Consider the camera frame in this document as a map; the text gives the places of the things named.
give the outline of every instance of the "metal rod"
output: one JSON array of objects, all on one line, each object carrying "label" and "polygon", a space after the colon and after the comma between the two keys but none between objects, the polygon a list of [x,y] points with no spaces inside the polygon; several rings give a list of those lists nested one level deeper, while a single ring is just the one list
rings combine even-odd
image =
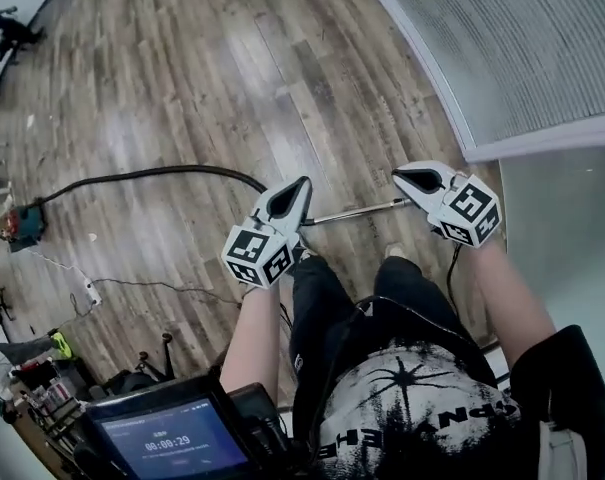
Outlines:
[{"label": "metal rod", "polygon": [[353,217],[359,217],[361,215],[368,215],[369,213],[381,212],[384,210],[390,210],[391,208],[403,208],[405,206],[411,206],[413,201],[410,199],[394,199],[388,203],[376,204],[375,206],[367,206],[366,208],[357,208],[355,210],[347,210],[345,212],[336,213],[334,215],[327,215],[326,217],[316,217],[315,219],[308,219],[305,226],[317,226],[318,224],[326,224],[327,222],[333,222],[335,220],[351,219]]}]

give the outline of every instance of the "person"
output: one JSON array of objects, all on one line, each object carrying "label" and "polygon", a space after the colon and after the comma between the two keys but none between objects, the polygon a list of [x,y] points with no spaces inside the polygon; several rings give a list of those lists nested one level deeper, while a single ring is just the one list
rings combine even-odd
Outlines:
[{"label": "person", "polygon": [[[293,426],[309,436],[316,476],[538,478],[540,421],[553,421],[582,437],[588,478],[605,478],[605,385],[591,350],[578,326],[556,330],[497,241],[463,254],[506,356],[510,394],[401,247],[388,251],[362,311],[323,258],[294,252]],[[225,390],[259,382],[276,401],[278,312],[277,286],[246,294]]]},{"label": "person", "polygon": [[26,43],[35,44],[44,37],[42,29],[38,32],[32,32],[26,25],[13,18],[4,16],[5,12],[12,9],[0,11],[0,61],[9,48]]}]

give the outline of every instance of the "white frame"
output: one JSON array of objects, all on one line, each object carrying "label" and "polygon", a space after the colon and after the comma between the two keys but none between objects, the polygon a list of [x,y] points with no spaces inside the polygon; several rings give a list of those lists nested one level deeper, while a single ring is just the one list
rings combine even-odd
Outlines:
[{"label": "white frame", "polygon": [[379,0],[426,72],[449,119],[464,158],[469,163],[559,149],[605,146],[605,114],[478,145],[451,86],[421,34],[397,0]]}]

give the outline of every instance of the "corrugated panel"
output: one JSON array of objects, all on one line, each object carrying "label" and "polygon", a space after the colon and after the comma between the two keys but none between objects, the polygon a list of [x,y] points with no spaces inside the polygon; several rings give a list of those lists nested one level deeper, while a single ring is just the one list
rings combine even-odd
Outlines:
[{"label": "corrugated panel", "polygon": [[398,0],[478,145],[605,113],[605,0]]}]

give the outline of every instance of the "spider graphic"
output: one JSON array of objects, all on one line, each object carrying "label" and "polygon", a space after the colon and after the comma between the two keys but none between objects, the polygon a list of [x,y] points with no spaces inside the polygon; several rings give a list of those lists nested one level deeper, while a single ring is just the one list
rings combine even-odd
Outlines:
[{"label": "spider graphic", "polygon": [[433,379],[435,377],[449,375],[453,372],[440,372],[440,373],[431,373],[429,375],[417,375],[417,372],[421,368],[424,367],[424,364],[420,364],[420,365],[416,366],[415,368],[413,368],[411,371],[407,371],[406,367],[404,366],[404,362],[402,362],[402,360],[400,360],[399,356],[395,356],[395,360],[398,362],[397,371],[388,370],[386,368],[378,368],[378,369],[373,370],[372,372],[369,372],[366,374],[366,376],[368,376],[368,375],[373,375],[374,373],[388,373],[388,375],[378,377],[376,379],[371,379],[369,381],[369,384],[372,384],[373,382],[378,382],[380,380],[388,380],[389,384],[387,386],[383,387],[382,389],[378,389],[377,391],[372,393],[371,396],[369,396],[366,400],[363,400],[362,402],[360,402],[359,406],[360,407],[363,406],[372,398],[375,398],[376,396],[381,395],[382,393],[384,393],[385,391],[387,391],[391,388],[399,387],[402,389],[402,398],[404,400],[404,407],[406,409],[407,423],[409,426],[411,426],[411,410],[409,409],[409,387],[411,387],[411,386],[430,386],[430,387],[438,388],[438,389],[446,389],[446,388],[450,388],[450,387],[455,387],[455,386],[440,386],[438,384],[432,384],[430,382],[422,382],[426,379]]}]

